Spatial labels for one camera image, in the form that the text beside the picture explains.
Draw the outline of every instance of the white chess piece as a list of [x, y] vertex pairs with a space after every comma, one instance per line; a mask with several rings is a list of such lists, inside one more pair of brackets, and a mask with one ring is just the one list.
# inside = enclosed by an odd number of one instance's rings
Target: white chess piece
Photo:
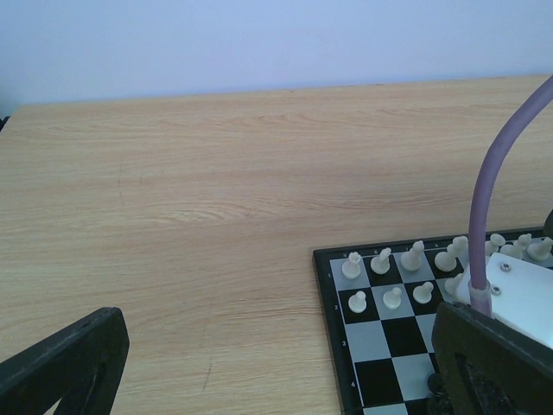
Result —
[[432, 299], [432, 290], [434, 289], [434, 285], [427, 281], [423, 285], [419, 285], [418, 287], [415, 287], [413, 290], [413, 298], [415, 298], [415, 301], [417, 301], [420, 304], [426, 304], [429, 303]]
[[348, 279], [354, 279], [361, 273], [361, 256], [352, 252], [347, 257], [347, 261], [342, 264], [342, 274]]
[[508, 255], [510, 257], [516, 258], [516, 259], [522, 259], [523, 258], [523, 252], [524, 251], [524, 245], [515, 240], [513, 244], [505, 244], [501, 246], [501, 249], [499, 249], [500, 253], [503, 253], [504, 255]]
[[423, 251], [424, 242], [418, 240], [413, 244], [408, 252], [404, 252], [401, 254], [401, 257], [399, 259], [401, 266], [407, 271], [418, 270], [423, 265], [423, 262], [421, 260]]
[[535, 261], [545, 261], [551, 252], [553, 239], [545, 238], [541, 242], [528, 246], [528, 255]]
[[366, 309], [366, 295], [363, 291], [357, 291], [347, 301], [349, 309], [354, 313], [362, 313]]
[[499, 252], [501, 246], [505, 244], [505, 238], [498, 233], [492, 233], [490, 240], [486, 241], [486, 256], [491, 257], [493, 253]]
[[384, 293], [382, 302], [390, 310], [394, 310], [401, 304], [401, 289], [395, 287]]
[[525, 233], [524, 235], [520, 235], [517, 239], [517, 242], [523, 247], [523, 250], [525, 250], [526, 248], [528, 248], [528, 246], [530, 246], [530, 243], [532, 242], [532, 234]]
[[391, 249], [385, 248], [380, 254], [371, 259], [371, 269], [379, 275], [386, 274], [390, 270]]
[[448, 278], [446, 279], [446, 282], [443, 285], [443, 288], [446, 289], [446, 292], [450, 295], [455, 297], [455, 291], [457, 290], [457, 287], [461, 283], [461, 280], [463, 279], [463, 273], [460, 272], [457, 274], [455, 278]]
[[439, 252], [434, 258], [434, 264], [440, 271], [451, 272], [457, 266], [457, 257], [468, 248], [468, 238], [458, 236], [448, 245], [446, 252]]

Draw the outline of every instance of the chessboard border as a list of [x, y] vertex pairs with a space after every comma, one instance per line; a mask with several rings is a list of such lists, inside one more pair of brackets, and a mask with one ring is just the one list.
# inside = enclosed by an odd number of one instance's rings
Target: chessboard border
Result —
[[[486, 238], [488, 239], [492, 233], [500, 233], [503, 235], [505, 240], [508, 241], [515, 240], [520, 234], [523, 233], [531, 233], [532, 238], [544, 237], [543, 227], [523, 227], [490, 231], [486, 232]], [[404, 249], [398, 250], [397, 248], [399, 246], [412, 245], [418, 240], [423, 240], [425, 244], [435, 243], [440, 248], [444, 248], [447, 247], [453, 238], [461, 235], [468, 236], [467, 233], [457, 233], [446, 236], [403, 239], [389, 242], [374, 242], [370, 244], [339, 246], [313, 250], [313, 265], [315, 268], [319, 298], [324, 315], [327, 341], [332, 353], [334, 379], [339, 390], [340, 408], [343, 413], [346, 413], [347, 415], [363, 415], [364, 406], [361, 404], [359, 398], [359, 384], [357, 380], [356, 387], [351, 387], [351, 379], [355, 378], [355, 373], [353, 371], [353, 359], [349, 346], [346, 350], [344, 350], [342, 346], [342, 342], [346, 340], [346, 328], [342, 321], [342, 311], [338, 310], [339, 313], [336, 313], [336, 310], [334, 309], [334, 305], [339, 304], [340, 302], [334, 283], [334, 275], [331, 270], [331, 259], [344, 258], [344, 251], [358, 252], [362, 256], [374, 256], [375, 249], [390, 247], [392, 252], [404, 252]]]

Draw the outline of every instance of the wood grain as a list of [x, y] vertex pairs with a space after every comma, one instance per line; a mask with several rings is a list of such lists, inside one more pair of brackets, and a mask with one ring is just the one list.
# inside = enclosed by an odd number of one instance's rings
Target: wood grain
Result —
[[[0, 135], [0, 360], [102, 306], [114, 414], [330, 414], [315, 248], [467, 231], [488, 145], [545, 77], [26, 106]], [[541, 225], [553, 110], [489, 227]]]

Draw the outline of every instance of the white wall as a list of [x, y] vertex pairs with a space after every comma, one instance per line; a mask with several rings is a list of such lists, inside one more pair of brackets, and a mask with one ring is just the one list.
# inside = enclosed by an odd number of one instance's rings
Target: white wall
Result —
[[35, 102], [553, 68], [551, 0], [158, 2], [0, 1], [0, 116]]

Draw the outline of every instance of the black mount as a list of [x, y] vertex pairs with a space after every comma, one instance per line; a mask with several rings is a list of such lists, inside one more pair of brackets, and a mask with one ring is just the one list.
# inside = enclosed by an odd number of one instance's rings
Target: black mount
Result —
[[96, 310], [0, 363], [0, 414], [108, 415], [128, 353], [121, 310]]
[[432, 342], [441, 375], [429, 378], [429, 413], [551, 414], [550, 348], [460, 303], [440, 304]]

